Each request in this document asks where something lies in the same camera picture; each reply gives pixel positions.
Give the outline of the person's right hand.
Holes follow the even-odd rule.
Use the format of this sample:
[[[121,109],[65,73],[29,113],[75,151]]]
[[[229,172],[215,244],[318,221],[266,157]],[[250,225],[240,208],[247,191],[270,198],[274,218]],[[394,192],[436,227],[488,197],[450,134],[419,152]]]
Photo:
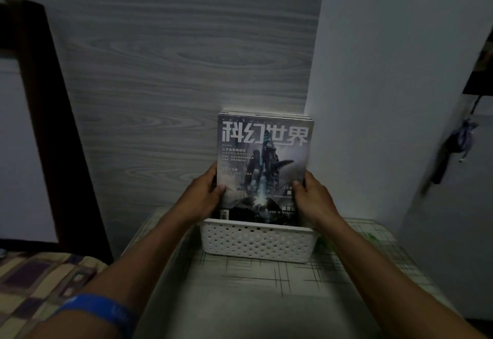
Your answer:
[[[342,220],[328,189],[308,170],[304,174],[303,186],[308,192],[308,200],[297,209],[315,229],[327,231]]]

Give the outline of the person's left hand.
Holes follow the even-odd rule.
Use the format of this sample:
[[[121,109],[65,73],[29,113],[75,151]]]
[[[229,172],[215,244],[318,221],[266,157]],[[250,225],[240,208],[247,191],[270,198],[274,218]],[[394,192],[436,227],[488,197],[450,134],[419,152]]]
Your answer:
[[[214,162],[185,189],[170,210],[171,217],[179,224],[188,226],[210,217],[218,207],[214,202],[214,188],[218,186],[216,175],[217,163]]]

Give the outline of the dark sci-fi cover magazine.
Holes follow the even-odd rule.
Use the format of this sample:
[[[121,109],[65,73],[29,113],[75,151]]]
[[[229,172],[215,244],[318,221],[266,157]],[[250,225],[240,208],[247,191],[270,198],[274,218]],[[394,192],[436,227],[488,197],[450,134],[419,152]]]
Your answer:
[[[217,219],[299,226],[292,183],[304,180],[314,122],[219,116]]]

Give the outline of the person's right forearm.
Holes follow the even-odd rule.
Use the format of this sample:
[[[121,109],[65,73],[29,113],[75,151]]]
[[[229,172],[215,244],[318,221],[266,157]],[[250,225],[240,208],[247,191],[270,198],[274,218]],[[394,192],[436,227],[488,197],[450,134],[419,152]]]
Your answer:
[[[382,330],[394,339],[486,339],[413,282],[339,215],[317,219]]]

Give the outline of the person's left forearm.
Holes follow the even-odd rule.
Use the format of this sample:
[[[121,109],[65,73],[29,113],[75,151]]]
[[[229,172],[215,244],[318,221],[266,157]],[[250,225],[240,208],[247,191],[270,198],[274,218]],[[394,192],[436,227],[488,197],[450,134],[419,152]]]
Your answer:
[[[166,213],[144,238],[89,282],[78,294],[112,299],[140,319],[150,296],[182,237],[195,224],[179,224]],[[40,323],[27,339],[122,339],[118,329],[89,313],[62,311]]]

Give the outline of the white perforated plastic basket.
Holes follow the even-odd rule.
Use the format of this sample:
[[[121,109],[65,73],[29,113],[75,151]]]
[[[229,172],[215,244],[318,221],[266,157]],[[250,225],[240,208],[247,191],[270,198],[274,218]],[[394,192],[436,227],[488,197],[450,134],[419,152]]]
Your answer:
[[[307,263],[318,233],[310,228],[207,219],[200,223],[204,252],[210,255]]]

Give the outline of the stack of magazines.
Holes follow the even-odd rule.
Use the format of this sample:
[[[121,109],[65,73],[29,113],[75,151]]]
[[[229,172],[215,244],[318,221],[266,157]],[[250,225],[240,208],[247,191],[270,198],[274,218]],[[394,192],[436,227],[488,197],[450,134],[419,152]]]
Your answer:
[[[297,120],[297,121],[313,122],[311,117],[305,116],[305,115],[271,113],[271,112],[241,111],[241,110],[223,110],[223,111],[219,112],[219,116],[269,118],[269,119],[283,119],[283,120]]]

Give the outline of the white line-patterned tablecloth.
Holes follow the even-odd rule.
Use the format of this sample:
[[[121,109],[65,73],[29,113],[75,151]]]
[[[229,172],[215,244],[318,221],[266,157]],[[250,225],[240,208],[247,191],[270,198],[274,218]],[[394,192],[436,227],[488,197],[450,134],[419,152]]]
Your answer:
[[[325,239],[306,264],[210,255],[196,226],[133,339],[385,339]]]

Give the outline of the blue wristband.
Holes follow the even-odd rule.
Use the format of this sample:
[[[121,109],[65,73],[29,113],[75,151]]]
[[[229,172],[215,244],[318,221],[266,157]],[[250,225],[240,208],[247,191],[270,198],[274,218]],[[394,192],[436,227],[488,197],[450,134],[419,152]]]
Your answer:
[[[139,317],[129,308],[107,297],[83,293],[68,299],[51,317],[62,311],[89,313],[116,327],[122,339],[132,339]]]

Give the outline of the blue hanging pouch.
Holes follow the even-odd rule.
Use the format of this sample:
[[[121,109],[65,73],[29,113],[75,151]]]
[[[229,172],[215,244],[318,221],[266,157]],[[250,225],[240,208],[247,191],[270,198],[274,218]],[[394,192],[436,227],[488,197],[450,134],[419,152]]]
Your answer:
[[[451,153],[462,154],[459,162],[465,161],[465,158],[472,149],[474,143],[474,130],[479,126],[471,118],[465,118],[455,131],[449,136],[449,150]]]

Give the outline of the checkered bedsheet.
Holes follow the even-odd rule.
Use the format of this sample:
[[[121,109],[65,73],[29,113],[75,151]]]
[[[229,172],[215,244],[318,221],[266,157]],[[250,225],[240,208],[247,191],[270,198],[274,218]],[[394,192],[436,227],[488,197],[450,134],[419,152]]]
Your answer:
[[[107,266],[90,256],[0,250],[0,339],[23,339]]]

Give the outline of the dark wooden bed frame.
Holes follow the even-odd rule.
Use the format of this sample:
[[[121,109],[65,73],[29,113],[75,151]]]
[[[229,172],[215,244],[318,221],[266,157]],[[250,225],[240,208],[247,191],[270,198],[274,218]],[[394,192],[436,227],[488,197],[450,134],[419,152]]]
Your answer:
[[[20,64],[58,247],[106,264],[114,261],[71,109],[45,8],[6,0],[2,49]]]

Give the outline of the dark wall shelf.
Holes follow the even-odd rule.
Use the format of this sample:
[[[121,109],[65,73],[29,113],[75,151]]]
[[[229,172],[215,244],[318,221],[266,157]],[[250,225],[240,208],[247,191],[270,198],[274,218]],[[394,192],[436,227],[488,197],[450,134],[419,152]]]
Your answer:
[[[493,97],[493,27],[462,94]]]

